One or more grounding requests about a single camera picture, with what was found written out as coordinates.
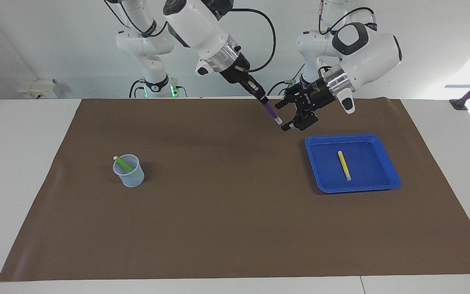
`green pen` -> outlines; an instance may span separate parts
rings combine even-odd
[[[124,162],[118,156],[114,156],[113,160],[115,160],[115,162],[119,163],[122,167],[124,167],[129,173],[134,171],[129,165],[126,164],[126,162]]]

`plastic cup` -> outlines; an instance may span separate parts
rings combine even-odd
[[[119,163],[113,163],[113,172],[121,178],[123,184],[128,188],[135,188],[139,186],[142,181],[144,181],[144,171],[140,167],[139,158],[132,154],[127,154],[125,156],[120,156],[129,167],[133,169],[133,171],[127,171],[124,167],[122,167]]]

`yellow marker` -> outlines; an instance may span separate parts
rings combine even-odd
[[[347,168],[347,163],[344,159],[344,154],[342,153],[342,151],[338,151],[338,157],[340,158],[340,163],[342,164],[342,168],[344,169],[347,180],[351,181],[351,174],[349,173],[349,169]]]

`brown surface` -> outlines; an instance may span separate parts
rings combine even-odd
[[[253,100],[84,100],[0,281],[470,274],[470,220],[401,102],[319,116],[283,133]],[[360,132],[402,188],[324,195],[304,139]],[[126,153],[138,188],[112,172]]]

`blue tray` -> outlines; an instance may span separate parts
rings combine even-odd
[[[310,136],[306,139],[309,159],[319,188],[326,193],[397,189],[400,177],[380,138],[374,134]],[[347,181],[338,151],[349,167]]]

